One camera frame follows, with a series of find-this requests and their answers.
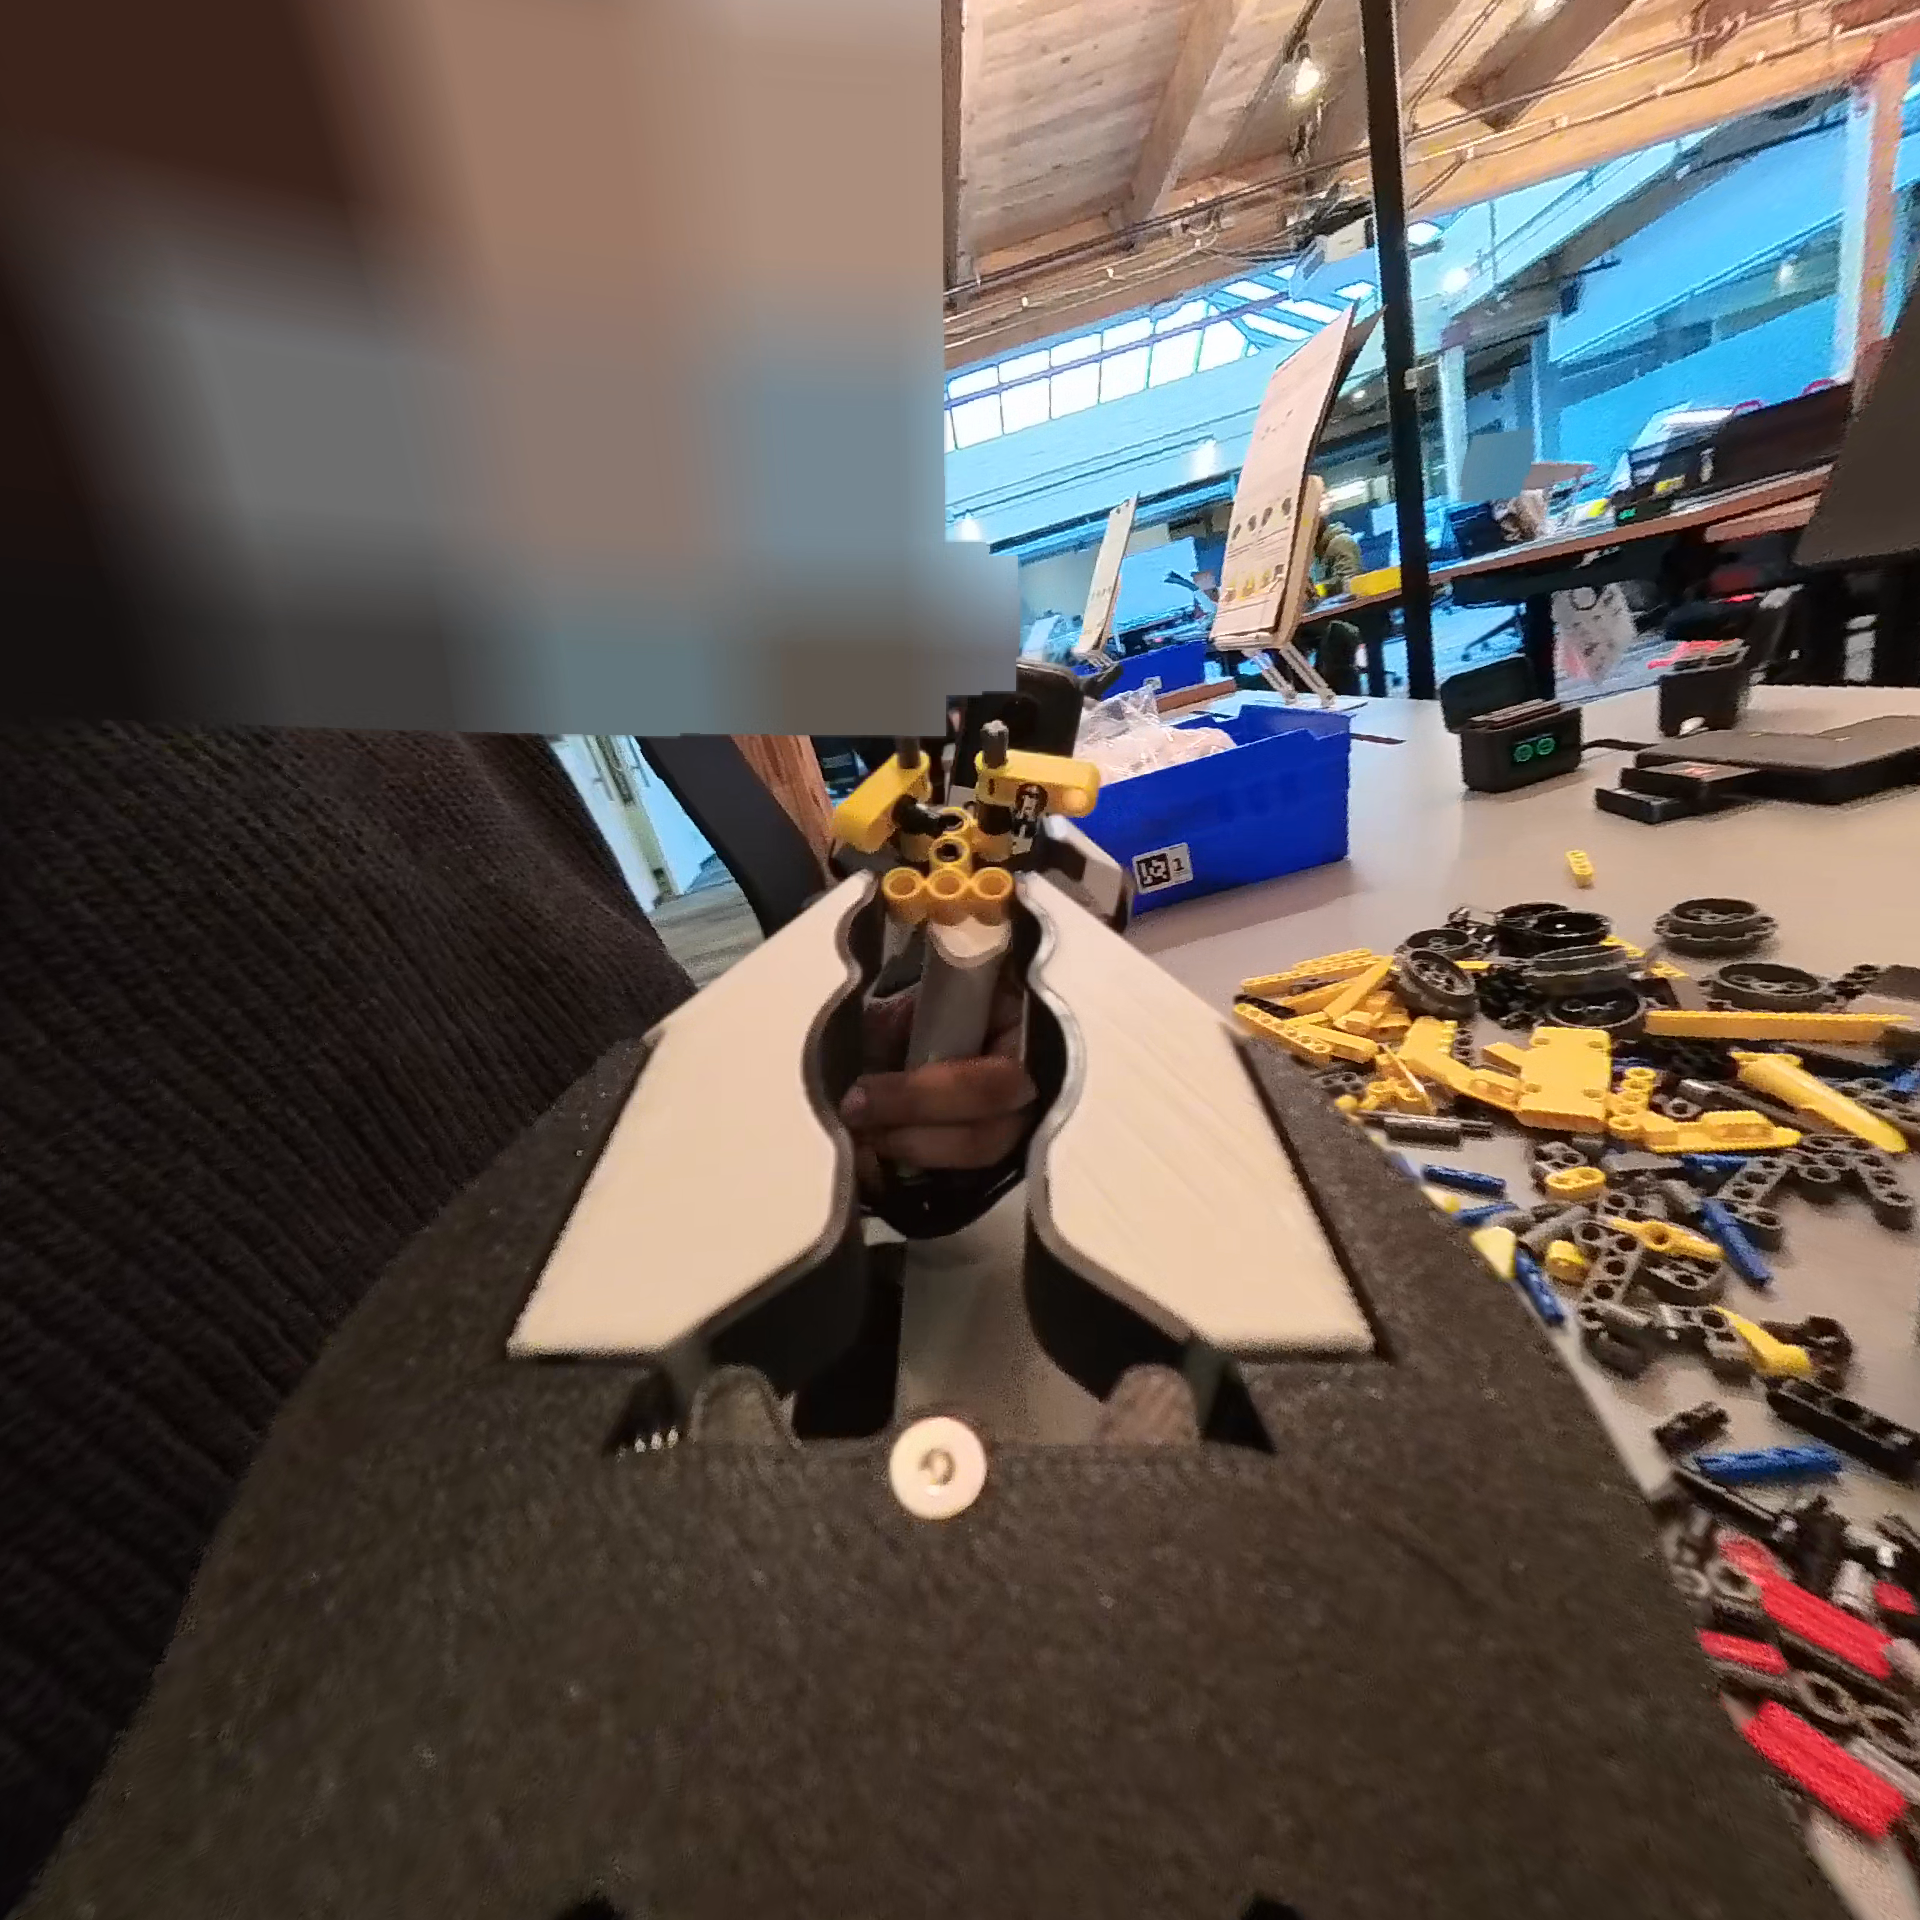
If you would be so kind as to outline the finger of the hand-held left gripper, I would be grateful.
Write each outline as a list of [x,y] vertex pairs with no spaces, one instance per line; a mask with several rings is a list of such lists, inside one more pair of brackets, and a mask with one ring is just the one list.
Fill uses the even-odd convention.
[[1112,933],[1134,916],[1132,871],[1092,841],[1077,820],[1044,817],[1044,876]]

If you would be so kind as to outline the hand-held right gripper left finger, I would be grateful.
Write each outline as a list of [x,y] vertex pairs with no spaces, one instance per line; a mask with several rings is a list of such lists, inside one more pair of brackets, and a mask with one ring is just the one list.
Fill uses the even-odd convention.
[[875,877],[840,880],[649,1033],[510,1355],[805,1388],[853,1345],[869,1273],[838,1105],[883,920]]

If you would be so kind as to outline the yellow black brick assembly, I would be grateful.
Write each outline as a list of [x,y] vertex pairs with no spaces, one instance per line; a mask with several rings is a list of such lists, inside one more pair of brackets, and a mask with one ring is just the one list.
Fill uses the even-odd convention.
[[1003,721],[982,728],[964,798],[940,789],[940,771],[925,742],[902,735],[833,805],[833,868],[875,873],[900,927],[1000,923],[1017,880],[1044,876],[1044,817],[1083,828],[1101,774],[1085,759],[1017,748]]

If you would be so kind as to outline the person's left hand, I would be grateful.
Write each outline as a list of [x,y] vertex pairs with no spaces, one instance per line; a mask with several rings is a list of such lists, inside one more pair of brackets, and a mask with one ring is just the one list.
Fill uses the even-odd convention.
[[854,1081],[838,1118],[854,1147],[863,1189],[884,1172],[971,1172],[995,1167],[1022,1143],[1037,1087],[1027,1070],[999,1054],[925,1062],[900,1072],[869,1072]]

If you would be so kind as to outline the blue plastic bin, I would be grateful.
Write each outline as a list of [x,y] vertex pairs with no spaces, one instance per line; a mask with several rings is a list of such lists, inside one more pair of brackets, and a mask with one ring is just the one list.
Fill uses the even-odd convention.
[[1137,916],[1345,859],[1352,726],[1344,710],[1237,702],[1137,728],[1110,752],[1078,829]]

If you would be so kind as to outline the pile of yellow black bricks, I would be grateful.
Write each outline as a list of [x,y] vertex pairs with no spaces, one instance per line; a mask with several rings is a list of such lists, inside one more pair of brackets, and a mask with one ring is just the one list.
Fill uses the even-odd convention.
[[1247,976],[1240,1033],[1479,1240],[1652,1492],[1916,1531],[1916,971],[1553,900]]

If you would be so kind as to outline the large white sign board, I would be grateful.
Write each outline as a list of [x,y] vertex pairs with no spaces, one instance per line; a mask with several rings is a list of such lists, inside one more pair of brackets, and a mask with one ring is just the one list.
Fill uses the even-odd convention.
[[1267,379],[1232,496],[1209,644],[1255,654],[1286,644],[1302,611],[1320,517],[1309,467],[1333,403],[1372,342],[1377,315],[1344,308]]

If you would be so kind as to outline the black charging case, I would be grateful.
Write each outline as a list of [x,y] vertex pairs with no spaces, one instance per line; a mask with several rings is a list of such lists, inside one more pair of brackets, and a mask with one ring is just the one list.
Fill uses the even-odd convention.
[[1470,792],[1518,792],[1577,773],[1587,749],[1582,708],[1527,702],[1486,710],[1460,724],[1455,745]]

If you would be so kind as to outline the person's black sweater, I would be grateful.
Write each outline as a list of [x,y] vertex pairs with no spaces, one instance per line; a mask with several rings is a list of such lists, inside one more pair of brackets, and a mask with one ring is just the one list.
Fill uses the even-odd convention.
[[5,1909],[332,1334],[687,996],[543,735],[5,726]]

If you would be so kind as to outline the white bag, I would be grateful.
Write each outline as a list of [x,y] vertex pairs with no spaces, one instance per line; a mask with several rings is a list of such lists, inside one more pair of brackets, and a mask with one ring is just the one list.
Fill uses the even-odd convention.
[[1639,635],[1620,583],[1573,585],[1549,597],[1551,665],[1559,681],[1599,688]]

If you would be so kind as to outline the black pole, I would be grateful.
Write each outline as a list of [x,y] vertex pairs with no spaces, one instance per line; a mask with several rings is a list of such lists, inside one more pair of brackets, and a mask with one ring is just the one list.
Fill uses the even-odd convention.
[[1376,220],[1387,449],[1399,537],[1407,697],[1432,702],[1432,580],[1427,539],[1422,383],[1413,325],[1401,36],[1392,1],[1359,4],[1366,161]]

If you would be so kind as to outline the small black box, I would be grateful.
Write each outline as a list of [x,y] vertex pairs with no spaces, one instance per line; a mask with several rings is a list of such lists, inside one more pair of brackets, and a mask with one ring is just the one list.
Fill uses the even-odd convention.
[[1753,662],[1743,639],[1688,644],[1656,683],[1661,737],[1725,732],[1743,718]]

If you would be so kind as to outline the long wooden desk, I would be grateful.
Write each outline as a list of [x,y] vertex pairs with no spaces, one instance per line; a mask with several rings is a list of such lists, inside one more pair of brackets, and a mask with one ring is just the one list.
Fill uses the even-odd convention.
[[1486,574],[1516,568],[1559,568],[1589,552],[1604,552],[1646,539],[1672,539],[1701,532],[1712,543],[1761,537],[1807,526],[1833,463],[1771,475],[1745,486],[1692,493],[1668,511],[1625,523],[1583,521],[1537,539],[1504,543],[1475,557],[1430,567],[1429,588],[1441,589]]

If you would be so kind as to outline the black flat box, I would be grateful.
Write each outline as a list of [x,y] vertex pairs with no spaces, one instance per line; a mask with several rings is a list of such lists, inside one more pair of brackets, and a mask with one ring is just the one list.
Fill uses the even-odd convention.
[[1875,716],[1814,734],[1701,732],[1637,749],[1598,812],[1639,824],[1753,801],[1845,807],[1917,787],[1917,718]]

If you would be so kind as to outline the dark monitor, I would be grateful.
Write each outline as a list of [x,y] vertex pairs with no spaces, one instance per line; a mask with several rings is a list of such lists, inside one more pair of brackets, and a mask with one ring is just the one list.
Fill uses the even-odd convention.
[[1804,571],[1872,568],[1917,552],[1917,293],[1855,379],[1838,456],[1796,542]]

